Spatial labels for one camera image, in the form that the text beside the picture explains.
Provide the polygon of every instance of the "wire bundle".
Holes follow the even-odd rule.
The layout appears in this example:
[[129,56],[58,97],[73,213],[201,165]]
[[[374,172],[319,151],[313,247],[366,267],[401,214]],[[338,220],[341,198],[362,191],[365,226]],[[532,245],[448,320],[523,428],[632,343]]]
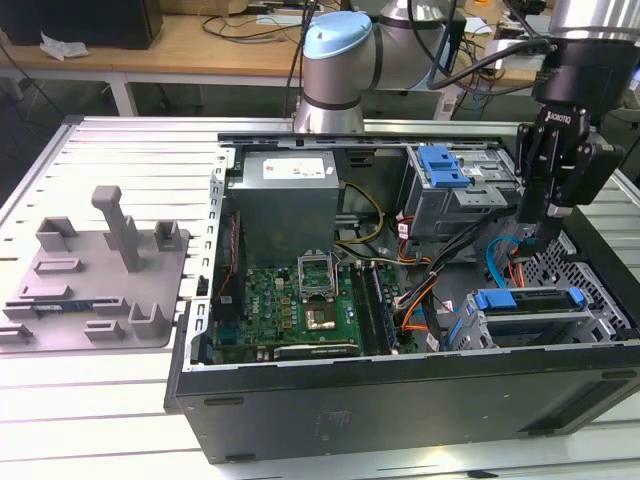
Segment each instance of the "wire bundle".
[[[449,72],[447,72],[447,70],[441,65],[440,59],[442,58],[442,55],[444,53],[444,49],[448,43],[449,40],[449,34],[451,32],[451,25],[453,25],[453,19],[454,19],[454,15],[455,15],[455,11],[456,8],[458,6],[458,0],[452,0],[451,1],[451,7],[449,8],[449,14],[448,14],[448,18],[447,18],[447,22],[445,23],[445,29],[444,32],[442,34],[442,38],[440,40],[440,44],[438,45],[438,50],[436,52],[436,54],[434,55],[433,53],[431,53],[431,51],[429,50],[429,48],[427,47],[427,45],[424,43],[424,40],[422,39],[422,37],[420,36],[420,32],[418,31],[417,27],[416,27],[416,21],[414,18],[414,12],[413,12],[413,0],[407,0],[407,14],[409,17],[409,23],[411,25],[411,30],[413,31],[413,34],[416,38],[416,41],[418,42],[418,44],[420,45],[420,47],[422,48],[422,50],[424,51],[425,55],[429,58],[429,60],[432,62],[432,66],[431,66],[431,70],[429,72],[429,76],[427,79],[427,87],[430,90],[440,90],[442,88],[445,88],[449,85],[453,85],[456,84],[459,88],[461,88],[463,91],[465,91],[466,93],[471,93],[474,95],[489,95],[489,96],[498,96],[498,95],[506,95],[508,93],[513,93],[513,92],[517,92],[519,90],[524,90],[527,88],[531,88],[533,87],[533,83],[527,84],[527,85],[523,85],[520,87],[512,87],[512,88],[507,88],[504,90],[500,90],[499,92],[490,92],[487,90],[479,90],[478,88],[472,88],[470,86],[464,85],[463,83],[460,82],[460,80],[468,77],[469,75],[472,75],[474,72],[477,72],[493,63],[495,63],[498,60],[501,60],[503,58],[506,58],[510,55],[513,55],[515,53],[518,53],[520,51],[523,50],[528,50],[528,49],[534,49],[534,48],[549,48],[550,44],[549,44],[549,40],[546,38],[542,38],[539,36],[536,36],[535,38],[532,38],[531,40],[527,40],[524,42],[520,42],[517,43],[515,45],[512,45],[500,52],[496,52],[492,55],[488,55],[486,57],[484,57],[482,60],[479,60],[478,62],[475,62],[473,65],[461,70],[460,72],[451,75]],[[440,80],[440,81],[436,81],[436,73],[440,71],[443,76],[444,79]]]
[[453,260],[456,255],[475,242],[481,235],[482,231],[492,222],[513,215],[516,212],[516,207],[506,207],[494,210],[482,218],[477,220],[476,222],[469,225],[463,231],[455,235],[451,240],[449,240],[445,246],[438,252],[438,254],[433,258],[429,267],[426,271],[425,280],[418,286],[409,290],[402,297],[400,297],[398,301],[398,308],[403,309],[406,308],[407,305],[410,305],[404,315],[404,319],[402,321],[402,330],[424,330],[428,329],[425,325],[409,325],[409,321],[413,316],[414,311],[420,304],[420,302],[425,298],[425,296],[433,290],[433,287],[438,282],[438,275],[445,267],[445,265]]

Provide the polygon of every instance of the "ventilation grille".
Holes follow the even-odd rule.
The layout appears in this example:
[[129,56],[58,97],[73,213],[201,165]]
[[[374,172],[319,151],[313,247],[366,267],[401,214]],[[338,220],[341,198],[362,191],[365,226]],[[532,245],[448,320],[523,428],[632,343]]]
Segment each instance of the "ventilation grille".
[[594,315],[606,318],[616,329],[630,328],[631,325],[605,290],[591,268],[585,263],[570,263],[564,260],[575,248],[566,237],[561,235],[549,245],[544,254],[537,254],[524,267],[527,285],[541,287],[578,287],[587,292],[593,304],[590,309]]

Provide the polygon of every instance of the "cable on desk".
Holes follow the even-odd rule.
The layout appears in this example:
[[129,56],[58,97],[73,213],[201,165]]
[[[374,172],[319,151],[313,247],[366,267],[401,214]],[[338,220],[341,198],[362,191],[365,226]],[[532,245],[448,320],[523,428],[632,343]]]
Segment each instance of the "cable on desk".
[[[427,87],[431,90],[440,90],[442,88],[445,88],[449,85],[457,85],[459,88],[461,88],[463,91],[467,92],[467,93],[472,93],[474,95],[488,95],[488,96],[498,96],[498,95],[507,95],[509,93],[513,93],[513,92],[517,92],[520,90],[524,90],[527,88],[531,88],[533,87],[533,83],[527,84],[527,85],[523,85],[520,87],[512,87],[512,88],[507,88],[507,89],[503,89],[500,90],[498,92],[488,92],[488,91],[484,91],[484,90],[477,90],[477,89],[472,89],[467,87],[466,85],[460,83],[460,80],[462,80],[465,77],[468,77],[469,75],[472,75],[474,72],[488,66],[491,65],[492,63],[495,63],[498,60],[501,60],[505,57],[508,57],[509,55],[513,55],[515,53],[518,53],[522,50],[527,50],[530,48],[536,48],[536,47],[549,47],[549,40],[546,38],[535,38],[535,39],[531,39],[525,42],[521,42],[521,43],[517,43],[515,45],[512,45],[504,50],[501,50],[500,52],[496,52],[492,55],[488,55],[486,57],[484,57],[482,60],[478,61],[477,63],[475,63],[474,65],[471,65],[468,68],[465,68],[464,70],[451,75],[450,72],[448,72],[441,64],[441,62],[439,60],[436,60],[436,57],[438,59],[442,58],[442,54],[444,52],[444,48],[446,46],[447,43],[447,38],[449,36],[450,33],[450,27],[453,23],[453,17],[455,15],[455,10],[457,7],[457,0],[452,0],[451,2],[451,7],[449,9],[449,16],[448,16],[448,21],[445,24],[445,31],[442,35],[442,39],[440,41],[440,45],[438,46],[438,50],[435,54],[435,56],[431,53],[431,51],[429,50],[429,48],[427,47],[427,45],[424,43],[424,40],[422,39],[422,37],[420,36],[420,33],[418,32],[418,29],[416,28],[415,25],[415,18],[413,15],[413,0],[407,0],[407,14],[409,17],[409,23],[411,25],[411,30],[413,31],[413,34],[416,38],[416,41],[418,42],[418,44],[420,45],[420,47],[422,48],[422,50],[424,51],[424,53],[427,55],[427,57],[429,58],[429,60],[431,60],[432,62],[432,66],[431,66],[431,70],[429,72],[429,76],[428,76],[428,80],[427,80]],[[440,80],[440,81],[435,81],[435,76],[436,76],[436,71],[439,70],[443,76],[444,76],[444,80]]]
[[[274,33],[279,33],[282,32],[288,40],[297,43],[295,40],[293,40],[291,37],[289,37],[286,34],[286,30],[292,29],[292,28],[299,28],[300,25],[286,25],[286,26],[281,26],[280,23],[278,23],[276,20],[274,20],[273,18],[270,17],[265,17],[268,18],[269,21],[275,23],[276,25],[279,25],[279,28],[275,28],[266,32],[259,32],[259,33],[253,33],[250,35],[225,35],[222,32],[224,31],[225,28],[227,27],[231,27],[231,28],[238,28],[238,27],[242,27],[243,25],[247,25],[249,23],[253,23],[256,20],[255,19],[251,19],[247,22],[241,23],[240,25],[230,25],[227,23],[227,19],[225,17],[222,17],[220,15],[213,15],[211,17],[209,17],[206,20],[203,20],[202,18],[202,11],[207,8],[207,7],[201,7],[198,10],[198,19],[200,20],[200,26],[202,27],[202,30],[204,30],[206,33],[213,35],[215,37],[221,38],[223,40],[227,40],[230,42],[236,42],[236,43],[249,43],[249,44],[253,44],[253,43],[272,43],[272,42],[280,42],[282,41],[282,39],[276,38],[273,36]],[[222,19],[222,22],[224,23],[224,25],[222,26],[222,28],[218,31],[212,30],[209,27],[209,23],[212,22],[213,20],[216,19]]]
[[29,83],[31,85],[33,85],[36,90],[38,90],[38,92],[40,92],[40,95],[42,95],[44,97],[44,99],[49,103],[49,105],[51,105],[51,107],[60,115],[62,115],[63,117],[66,117],[67,114],[64,113],[64,110],[62,110],[53,100],[51,100],[51,98],[49,98],[49,95],[47,95],[46,93],[44,93],[44,90],[42,90],[42,88],[40,88],[40,86],[36,83],[36,81],[31,78],[29,76],[29,74],[27,72],[25,72],[23,70],[23,68],[18,65],[18,63],[13,59],[13,57],[11,55],[9,55],[9,52],[7,51],[7,49],[4,47],[4,45],[2,44],[2,42],[0,42],[0,50],[2,50],[2,53],[4,53],[4,55],[7,57],[7,59],[9,60],[9,62],[11,62],[11,64],[24,76],[24,78],[26,78],[27,80],[29,80]]
[[311,20],[313,19],[313,14],[318,8],[319,0],[313,0],[311,3],[311,8],[309,13],[305,17],[305,21],[302,24],[302,30],[300,31],[300,43],[296,47],[296,51],[293,54],[293,59],[291,60],[291,68],[289,69],[289,75],[287,76],[287,84],[284,90],[284,103],[282,105],[282,117],[286,118],[287,109],[289,106],[289,89],[291,88],[291,81],[293,80],[293,72],[296,69],[296,63],[298,62],[298,56],[300,56],[300,62],[302,62],[302,57],[304,56],[304,42],[307,36],[307,30],[309,30],[309,25],[311,24]]

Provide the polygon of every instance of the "white paper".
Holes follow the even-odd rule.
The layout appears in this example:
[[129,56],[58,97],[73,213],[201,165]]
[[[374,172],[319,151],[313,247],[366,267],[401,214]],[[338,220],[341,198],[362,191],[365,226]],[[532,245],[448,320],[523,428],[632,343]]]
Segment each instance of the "white paper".
[[312,180],[325,178],[321,158],[267,158],[262,164],[265,180]]
[[480,17],[467,18],[467,24],[464,27],[464,31],[465,33],[474,33],[476,35],[493,32],[491,27]]
[[47,37],[43,32],[40,32],[40,35],[42,36],[40,49],[61,62],[64,62],[65,57],[86,57],[89,55],[87,46],[82,42],[59,42],[51,37]]

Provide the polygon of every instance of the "white label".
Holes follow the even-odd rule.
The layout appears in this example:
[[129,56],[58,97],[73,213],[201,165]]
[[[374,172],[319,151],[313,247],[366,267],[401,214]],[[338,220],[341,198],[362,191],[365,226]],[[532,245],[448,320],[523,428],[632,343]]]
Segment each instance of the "white label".
[[427,334],[427,345],[429,345],[429,348],[431,348],[431,350],[433,350],[434,352],[440,350],[440,342],[436,340],[436,337],[431,335],[431,332]]
[[34,305],[33,309],[40,312],[59,312],[62,307],[60,305]]
[[409,225],[401,223],[398,225],[398,236],[403,240],[409,240]]
[[267,158],[262,166],[265,180],[311,180],[325,178],[321,158]]
[[484,175],[482,174],[482,170],[477,167],[462,167],[462,173],[464,173],[466,176],[484,177]]

